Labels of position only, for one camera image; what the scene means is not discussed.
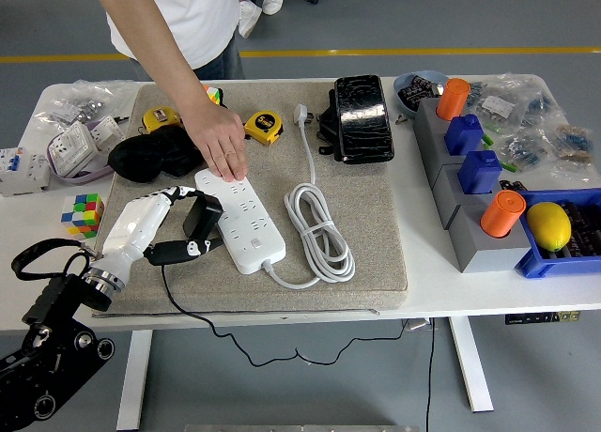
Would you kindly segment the person's hand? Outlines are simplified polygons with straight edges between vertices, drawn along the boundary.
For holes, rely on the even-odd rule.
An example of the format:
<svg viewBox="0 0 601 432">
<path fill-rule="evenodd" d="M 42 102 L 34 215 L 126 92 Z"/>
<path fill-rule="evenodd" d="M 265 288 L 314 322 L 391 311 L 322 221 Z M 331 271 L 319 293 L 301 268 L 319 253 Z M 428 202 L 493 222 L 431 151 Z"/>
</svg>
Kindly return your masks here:
<svg viewBox="0 0 601 432">
<path fill-rule="evenodd" d="M 245 132 L 237 114 L 211 103 L 187 130 L 213 175 L 227 182 L 246 178 Z"/>
</svg>

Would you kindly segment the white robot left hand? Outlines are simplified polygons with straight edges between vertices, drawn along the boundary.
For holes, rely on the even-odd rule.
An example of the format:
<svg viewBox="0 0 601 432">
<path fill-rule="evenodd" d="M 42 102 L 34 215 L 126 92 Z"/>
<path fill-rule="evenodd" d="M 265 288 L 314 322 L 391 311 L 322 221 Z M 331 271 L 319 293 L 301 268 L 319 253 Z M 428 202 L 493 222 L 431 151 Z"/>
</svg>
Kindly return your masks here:
<svg viewBox="0 0 601 432">
<path fill-rule="evenodd" d="M 183 224 L 185 239 L 154 244 L 170 208 L 186 197 L 195 202 Z M 139 259 L 146 258 L 153 266 L 192 261 L 223 245 L 221 238 L 208 237 L 222 214 L 216 197 L 191 187 L 176 186 L 136 198 L 123 208 L 103 244 L 101 258 L 88 273 L 107 274 L 126 283 L 131 265 Z"/>
</svg>

